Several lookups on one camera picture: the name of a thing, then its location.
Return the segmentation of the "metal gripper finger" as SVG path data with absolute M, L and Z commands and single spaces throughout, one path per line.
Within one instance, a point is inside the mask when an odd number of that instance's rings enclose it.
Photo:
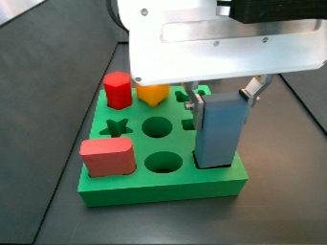
M 189 100 L 184 102 L 184 107 L 187 110 L 192 111 L 193 127 L 196 130 L 200 130 L 203 127 L 204 100 L 201 96 L 195 92 L 195 90 L 197 89 L 197 82 L 184 82 L 183 87 L 189 98 Z
M 271 84 L 272 79 L 272 75 L 254 76 L 248 85 L 239 90 L 239 94 L 249 106 L 255 105 L 259 95 Z

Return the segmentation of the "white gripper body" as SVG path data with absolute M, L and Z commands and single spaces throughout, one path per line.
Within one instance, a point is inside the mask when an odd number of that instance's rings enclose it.
M 116 0 L 143 86 L 312 70 L 327 62 L 327 20 L 243 24 L 217 0 Z

